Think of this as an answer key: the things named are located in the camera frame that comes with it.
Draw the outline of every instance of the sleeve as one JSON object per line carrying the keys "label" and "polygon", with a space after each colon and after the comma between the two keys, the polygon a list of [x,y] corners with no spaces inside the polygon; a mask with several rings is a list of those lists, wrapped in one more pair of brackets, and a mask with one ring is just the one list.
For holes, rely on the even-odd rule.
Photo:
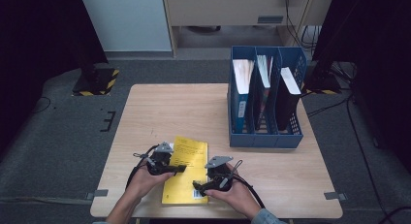
{"label": "sleeve", "polygon": [[270,213],[265,208],[262,208],[257,215],[251,221],[251,224],[286,224],[283,221],[278,220],[278,218]]}

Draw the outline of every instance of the hand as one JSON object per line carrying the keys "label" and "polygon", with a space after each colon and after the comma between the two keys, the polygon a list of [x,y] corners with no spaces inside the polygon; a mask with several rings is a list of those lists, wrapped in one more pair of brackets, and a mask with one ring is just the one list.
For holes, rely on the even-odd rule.
{"label": "hand", "polygon": [[136,205],[140,203],[142,197],[147,195],[151,188],[165,182],[174,175],[174,173],[166,173],[159,176],[152,176],[148,172],[145,163],[146,162],[142,162],[144,166],[140,167],[134,174],[126,191],[107,217],[107,222],[111,224],[128,223]]}
{"label": "hand", "polygon": [[[229,163],[227,163],[227,167],[229,167],[230,170],[234,169],[234,167]],[[252,220],[261,209],[250,190],[248,190],[244,184],[235,179],[233,180],[231,189],[227,192],[210,189],[205,193],[209,197],[226,202],[235,211],[245,215],[249,220]]]}

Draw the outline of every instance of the yellow paper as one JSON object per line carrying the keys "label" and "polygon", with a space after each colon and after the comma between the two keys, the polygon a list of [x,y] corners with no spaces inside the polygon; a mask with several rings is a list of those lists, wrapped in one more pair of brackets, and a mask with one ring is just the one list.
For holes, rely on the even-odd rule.
{"label": "yellow paper", "polygon": [[174,153],[170,165],[186,165],[184,173],[177,173],[164,184],[163,204],[206,204],[208,197],[202,197],[194,189],[193,180],[206,183],[207,143],[180,136],[175,137]]}

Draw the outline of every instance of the gray carpet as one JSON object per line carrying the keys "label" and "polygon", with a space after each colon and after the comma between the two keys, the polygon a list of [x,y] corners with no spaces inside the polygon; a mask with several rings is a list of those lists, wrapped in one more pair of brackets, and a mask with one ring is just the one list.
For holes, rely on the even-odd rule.
{"label": "gray carpet", "polygon": [[[46,98],[39,100],[0,165],[0,198],[49,197],[84,201],[99,183],[115,130],[133,84],[228,82],[229,60],[112,61],[120,70],[107,96],[75,97],[71,89],[79,70],[49,80]],[[350,94],[308,95],[307,112],[333,105]],[[350,103],[366,159],[383,207],[391,211],[411,205],[411,175],[388,149],[374,147],[358,107]],[[111,129],[105,119],[115,112]],[[373,191],[364,159],[355,139],[345,103],[310,117],[337,192],[345,193],[338,220],[294,220],[294,223],[378,223],[384,216]],[[35,202],[0,203],[0,223],[91,223],[90,205]],[[394,223],[410,223],[402,211]]]}

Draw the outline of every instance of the file divider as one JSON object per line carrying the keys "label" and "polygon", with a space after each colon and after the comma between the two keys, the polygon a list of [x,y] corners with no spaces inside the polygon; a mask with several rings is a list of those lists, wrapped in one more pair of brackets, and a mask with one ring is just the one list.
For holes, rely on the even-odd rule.
{"label": "file divider", "polygon": [[[233,125],[236,116],[233,114],[233,92],[235,89],[235,75],[233,59],[249,59],[257,60],[257,55],[272,56],[272,77],[271,88],[269,92],[268,102],[266,104],[266,110],[264,112],[265,123],[264,127],[260,130],[256,130],[253,120],[253,89],[255,88],[255,76],[252,79],[250,85],[250,94],[247,101],[247,107],[245,112],[245,125],[242,131],[236,132]],[[267,147],[267,148],[297,148],[303,134],[300,128],[297,115],[294,112],[290,118],[286,133],[279,132],[275,121],[275,102],[278,88],[278,82],[280,77],[280,70],[283,67],[289,67],[293,75],[295,76],[298,86],[301,88],[305,70],[306,70],[306,58],[302,48],[298,47],[251,47],[251,46],[238,46],[232,47],[232,62],[230,66],[230,82],[227,93],[228,100],[228,117],[229,117],[229,137],[231,147]]]}

